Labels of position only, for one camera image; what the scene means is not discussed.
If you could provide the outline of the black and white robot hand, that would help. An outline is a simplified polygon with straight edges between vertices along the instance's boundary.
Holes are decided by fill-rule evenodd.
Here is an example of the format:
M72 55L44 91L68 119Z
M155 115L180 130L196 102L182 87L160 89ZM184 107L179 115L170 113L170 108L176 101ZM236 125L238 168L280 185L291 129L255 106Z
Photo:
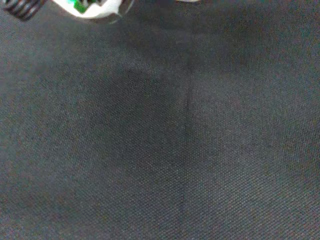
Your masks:
M46 0L2 0L0 9L20 21L28 21L47 3ZM117 14L120 0L53 0L64 13L84 20Z

